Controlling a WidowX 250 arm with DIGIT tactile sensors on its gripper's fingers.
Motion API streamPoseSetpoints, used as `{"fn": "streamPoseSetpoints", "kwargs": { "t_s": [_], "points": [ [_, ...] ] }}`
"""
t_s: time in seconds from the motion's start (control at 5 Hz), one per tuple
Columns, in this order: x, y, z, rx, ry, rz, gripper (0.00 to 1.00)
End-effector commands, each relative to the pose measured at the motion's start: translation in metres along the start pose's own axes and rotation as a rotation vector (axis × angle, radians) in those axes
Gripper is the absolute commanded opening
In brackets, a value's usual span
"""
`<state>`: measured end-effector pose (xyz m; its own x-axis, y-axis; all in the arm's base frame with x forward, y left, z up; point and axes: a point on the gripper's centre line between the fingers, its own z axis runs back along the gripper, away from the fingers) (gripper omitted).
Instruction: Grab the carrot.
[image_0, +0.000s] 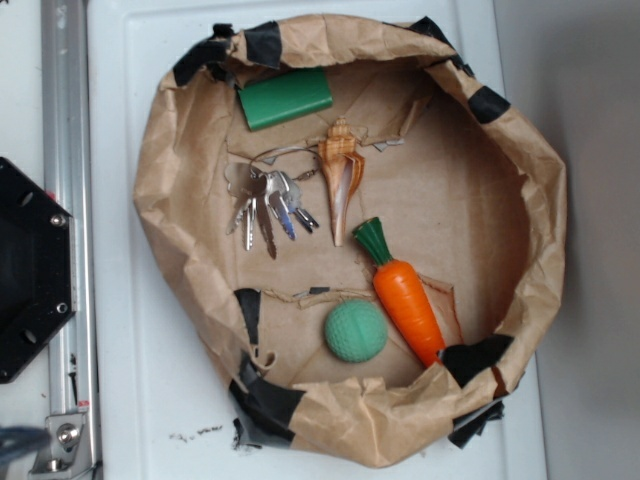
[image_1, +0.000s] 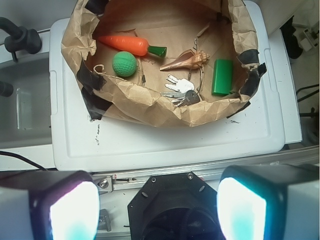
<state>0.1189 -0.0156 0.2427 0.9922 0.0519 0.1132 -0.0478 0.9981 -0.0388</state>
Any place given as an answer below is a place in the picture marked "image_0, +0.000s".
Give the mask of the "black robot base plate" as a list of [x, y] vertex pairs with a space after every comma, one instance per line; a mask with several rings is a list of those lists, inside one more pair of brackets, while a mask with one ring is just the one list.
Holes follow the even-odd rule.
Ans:
[[1, 382], [16, 380], [74, 313], [72, 216], [1, 159]]

